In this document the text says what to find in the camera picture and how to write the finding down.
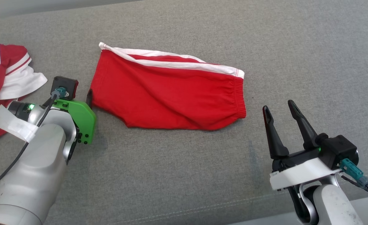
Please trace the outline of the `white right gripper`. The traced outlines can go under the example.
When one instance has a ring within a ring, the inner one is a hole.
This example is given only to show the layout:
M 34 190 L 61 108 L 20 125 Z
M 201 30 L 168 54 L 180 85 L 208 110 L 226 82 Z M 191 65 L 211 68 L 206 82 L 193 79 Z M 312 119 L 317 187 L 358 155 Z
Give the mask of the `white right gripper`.
M 263 107 L 266 136 L 270 157 L 273 159 L 270 185 L 273 190 L 320 181 L 339 187 L 336 174 L 339 169 L 330 169 L 319 158 L 320 148 L 316 143 L 317 133 L 293 100 L 288 100 L 292 117 L 298 124 L 305 150 L 289 155 L 274 126 L 274 118 L 268 108 Z

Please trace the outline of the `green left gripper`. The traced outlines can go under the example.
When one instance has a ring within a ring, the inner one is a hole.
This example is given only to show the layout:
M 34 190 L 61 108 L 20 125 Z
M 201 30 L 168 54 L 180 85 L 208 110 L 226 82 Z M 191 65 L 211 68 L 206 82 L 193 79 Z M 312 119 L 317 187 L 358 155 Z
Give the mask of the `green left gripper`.
M 57 99 L 53 107 L 67 111 L 82 134 L 80 140 L 84 144 L 91 144 L 95 131 L 96 115 L 92 110 L 93 90 L 89 89 L 86 103 L 83 101 Z

